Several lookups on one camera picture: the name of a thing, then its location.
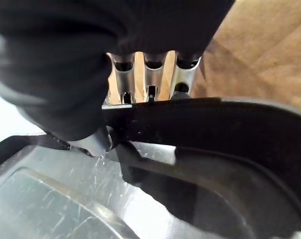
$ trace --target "metal part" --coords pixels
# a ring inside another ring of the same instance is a hole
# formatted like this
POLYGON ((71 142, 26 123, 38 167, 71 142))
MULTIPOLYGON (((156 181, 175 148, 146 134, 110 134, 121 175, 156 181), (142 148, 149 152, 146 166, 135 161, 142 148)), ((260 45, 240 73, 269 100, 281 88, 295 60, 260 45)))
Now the metal part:
POLYGON ((190 95, 194 80, 196 79, 197 74, 200 74, 200 69, 198 66, 200 64, 201 57, 198 59, 197 63, 189 69, 183 69, 179 67, 177 64, 177 60, 178 56, 176 56, 175 59, 173 77, 170 84, 169 98, 171 98, 175 94, 175 87, 180 83, 186 84, 188 86, 188 91, 185 93, 190 95))
POLYGON ((120 102, 122 104, 135 103, 134 55, 130 57, 114 57, 112 55, 112 58, 120 102))
POLYGON ((144 96, 145 96, 145 101, 149 101, 150 98, 150 91, 149 87, 150 86, 155 86, 156 87, 156 92, 154 97, 154 100, 156 101, 159 94, 160 94, 160 87, 161 87, 161 80, 162 80, 162 74, 164 70, 164 65, 157 69, 152 69, 145 65, 145 73, 144 73, 144 96))
POLYGON ((94 134, 77 141, 68 141, 71 146, 87 150, 92 156, 105 155, 112 145, 106 127, 99 128, 94 134))
POLYGON ((144 53, 144 101, 156 101, 161 88, 164 62, 167 53, 144 53))
POLYGON ((141 157, 169 165, 174 165, 176 162, 175 146, 136 141, 131 141, 131 143, 138 153, 140 153, 141 157))

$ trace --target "hole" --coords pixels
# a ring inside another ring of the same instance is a hole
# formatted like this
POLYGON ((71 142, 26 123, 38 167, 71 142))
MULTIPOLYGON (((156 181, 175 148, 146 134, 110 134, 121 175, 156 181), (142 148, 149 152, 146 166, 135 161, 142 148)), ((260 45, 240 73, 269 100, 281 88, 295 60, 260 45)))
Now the hole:
POLYGON ((175 86, 175 91, 176 92, 185 92, 185 93, 188 93, 189 87, 188 87, 188 85, 186 83, 178 83, 175 86))
POLYGON ((115 68, 119 71, 129 71, 133 68, 133 63, 132 62, 115 62, 114 63, 115 68))

